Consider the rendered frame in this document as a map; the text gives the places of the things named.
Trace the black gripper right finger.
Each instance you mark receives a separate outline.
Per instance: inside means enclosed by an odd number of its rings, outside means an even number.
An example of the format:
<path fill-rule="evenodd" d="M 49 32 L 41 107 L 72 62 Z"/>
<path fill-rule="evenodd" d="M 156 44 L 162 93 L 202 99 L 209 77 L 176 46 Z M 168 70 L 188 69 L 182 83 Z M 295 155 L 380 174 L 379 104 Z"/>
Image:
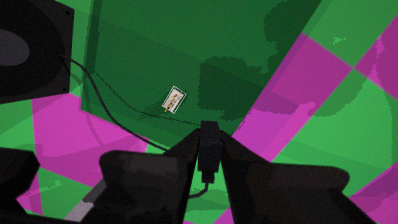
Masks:
<path fill-rule="evenodd" d="M 221 166 L 234 224 L 261 224 L 280 186 L 333 188 L 341 192 L 350 174 L 335 166 L 273 163 L 220 130 Z"/>

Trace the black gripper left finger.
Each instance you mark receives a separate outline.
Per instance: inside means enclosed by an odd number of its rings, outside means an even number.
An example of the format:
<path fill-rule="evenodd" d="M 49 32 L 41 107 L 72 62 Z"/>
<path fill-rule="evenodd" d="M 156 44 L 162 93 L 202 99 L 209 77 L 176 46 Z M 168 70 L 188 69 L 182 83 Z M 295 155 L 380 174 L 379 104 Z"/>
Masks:
<path fill-rule="evenodd" d="M 200 128 L 196 128 L 162 154 L 111 150 L 102 154 L 99 166 L 106 184 L 123 183 L 169 191 L 172 224 L 183 224 L 199 152 Z"/>

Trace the dark green circuit board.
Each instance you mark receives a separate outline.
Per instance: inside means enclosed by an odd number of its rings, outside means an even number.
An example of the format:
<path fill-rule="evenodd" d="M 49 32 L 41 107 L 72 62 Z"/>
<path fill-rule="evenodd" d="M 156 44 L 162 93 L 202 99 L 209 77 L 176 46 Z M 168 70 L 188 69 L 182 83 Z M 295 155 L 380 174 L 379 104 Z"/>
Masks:
<path fill-rule="evenodd" d="M 85 69 L 114 120 L 172 148 L 232 136 L 322 0 L 94 0 Z"/>

